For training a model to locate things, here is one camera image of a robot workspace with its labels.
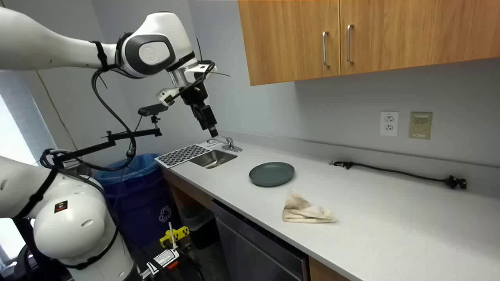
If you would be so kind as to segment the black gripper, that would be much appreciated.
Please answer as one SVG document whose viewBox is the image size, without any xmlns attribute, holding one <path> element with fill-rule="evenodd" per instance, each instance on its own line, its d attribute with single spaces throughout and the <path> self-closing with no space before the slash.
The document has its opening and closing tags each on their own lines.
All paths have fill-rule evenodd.
<svg viewBox="0 0 500 281">
<path fill-rule="evenodd" d="M 217 121 L 209 105 L 204 104 L 208 98 L 203 85 L 192 85 L 181 91 L 183 102 L 192 110 L 194 118 L 198 121 L 203 130 L 208 130 L 211 138 L 219 137 L 215 127 Z"/>
</svg>

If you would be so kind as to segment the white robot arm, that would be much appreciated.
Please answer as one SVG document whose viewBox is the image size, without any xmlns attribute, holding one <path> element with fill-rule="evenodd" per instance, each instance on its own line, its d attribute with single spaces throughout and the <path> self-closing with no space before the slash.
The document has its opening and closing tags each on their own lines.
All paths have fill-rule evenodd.
<svg viewBox="0 0 500 281">
<path fill-rule="evenodd" d="M 97 76 L 112 71 L 129 79 L 165 71 L 173 88 L 161 96 L 161 105 L 179 98 L 203 130 L 215 130 L 203 87 L 214 63 L 195 57 L 183 23 L 170 12 L 148 15 L 115 44 L 67 38 L 8 9 L 0 10 L 0 24 L 4 71 L 86 68 Z M 61 155 L 56 166 L 42 169 L 1 158 L 0 216 L 31 222 L 36 249 L 61 263 L 75 281 L 144 281 L 106 207 L 103 188 L 64 172 L 59 165 L 67 160 Z"/>
</svg>

